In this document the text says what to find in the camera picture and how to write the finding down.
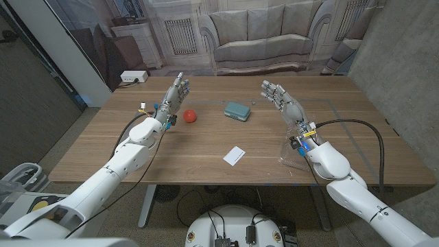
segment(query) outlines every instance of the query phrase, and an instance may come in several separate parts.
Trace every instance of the white power strip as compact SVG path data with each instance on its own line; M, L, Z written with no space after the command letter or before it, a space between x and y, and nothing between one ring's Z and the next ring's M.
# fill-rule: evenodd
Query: white power strip
M121 74L122 82L134 82L136 79L138 79L139 82L146 82L147 78L148 74L146 71L124 71Z

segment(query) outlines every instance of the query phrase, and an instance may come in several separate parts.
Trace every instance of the yellow label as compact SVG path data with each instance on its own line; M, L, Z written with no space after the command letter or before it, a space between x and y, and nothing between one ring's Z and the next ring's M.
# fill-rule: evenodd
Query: yellow label
M311 132L308 132L308 133L304 133L304 137L309 137L310 135L312 135L312 134L315 134L316 133L316 131L315 130L313 130L313 131L311 131Z

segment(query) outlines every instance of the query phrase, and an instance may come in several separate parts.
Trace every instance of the floor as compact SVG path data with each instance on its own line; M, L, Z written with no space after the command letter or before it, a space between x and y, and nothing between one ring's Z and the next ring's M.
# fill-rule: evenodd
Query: floor
M46 174L54 168L98 110L98 108L87 108L41 160L39 164ZM108 199L108 202L115 200L131 186L121 184ZM77 187L78 184L51 183L44 192L71 193ZM199 191L206 203L212 207L234 202L246 204L255 204L256 202L256 205L259 204L255 196L249 196L252 193L245 192L248 189L255 190L255 187L240 187L238 189L236 187L222 187L217 193L210 194L205 192L203 186L181 186L175 200L164 203L155 202L147 226L138 228L137 220L143 203L143 196L146 192L146 185L139 185L125 198L112 206L99 236L127 237L133 239L140 246L184 246L187 227L178 221L176 205L186 192L193 189ZM243 196L230 198L230 196L225 196L222 193L223 190L234 189L241 191L237 193L241 193ZM258 187L258 190L261 194L263 206L267 208L270 208L269 205L272 206L273 209L269 210L272 216L276 216L279 222L287 220L295 222L300 246L338 246L334 231L324 232L320 228L318 216L307 187ZM187 224L192 223L203 210L205 209L195 193L183 198L179 206L181 218Z

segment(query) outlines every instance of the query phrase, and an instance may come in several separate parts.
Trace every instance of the blue-green case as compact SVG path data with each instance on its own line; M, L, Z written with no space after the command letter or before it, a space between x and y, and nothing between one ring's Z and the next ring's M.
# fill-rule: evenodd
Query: blue-green case
M238 103L229 102L224 110L224 114L227 117L231 117L236 120L246 121L250 114L250 107L243 106Z

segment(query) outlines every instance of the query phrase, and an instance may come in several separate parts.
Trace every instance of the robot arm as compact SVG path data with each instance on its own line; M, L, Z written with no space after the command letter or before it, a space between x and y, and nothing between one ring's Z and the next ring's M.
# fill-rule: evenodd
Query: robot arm
M391 246L415 246L431 239L367 190L346 157L323 141L303 107L281 85L263 81L262 88L261 95L274 103L285 122L296 125L297 141L317 175L332 180L327 191L333 200L369 223Z
M164 133L171 118L189 93L189 81L182 82L180 73L169 88L156 115L146 118L131 129L129 137L116 148L115 155L80 185L70 196L55 204L23 216L4 232L29 239L63 239L81 223L93 217L117 185L129 174L147 163L156 136ZM55 215L57 220L48 220ZM84 227L70 237L83 236Z

